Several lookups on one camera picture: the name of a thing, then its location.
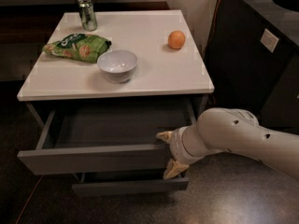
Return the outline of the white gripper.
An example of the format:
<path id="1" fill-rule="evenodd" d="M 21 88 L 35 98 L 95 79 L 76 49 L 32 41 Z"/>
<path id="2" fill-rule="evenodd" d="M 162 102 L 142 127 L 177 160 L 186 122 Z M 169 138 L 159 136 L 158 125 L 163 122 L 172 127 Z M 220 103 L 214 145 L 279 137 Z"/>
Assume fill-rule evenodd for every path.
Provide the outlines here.
<path id="1" fill-rule="evenodd" d="M 156 134 L 156 137 L 170 143 L 170 150 L 174 159 L 170 159 L 164 170 L 164 180 L 174 178 L 203 158 L 201 148 L 202 139 L 194 126 L 185 126 L 172 131 Z"/>

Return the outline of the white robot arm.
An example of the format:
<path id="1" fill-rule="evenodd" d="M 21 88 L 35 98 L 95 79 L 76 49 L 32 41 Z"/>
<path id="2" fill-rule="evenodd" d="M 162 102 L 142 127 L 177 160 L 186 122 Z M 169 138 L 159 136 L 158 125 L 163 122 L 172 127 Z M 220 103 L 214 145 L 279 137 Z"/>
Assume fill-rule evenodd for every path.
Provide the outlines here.
<path id="1" fill-rule="evenodd" d="M 266 129 L 247 110 L 209 108 L 197 121 L 174 131 L 157 133 L 169 146 L 172 158 L 164 171 L 170 179 L 206 156 L 221 152 L 261 161 L 299 179 L 299 136 Z"/>

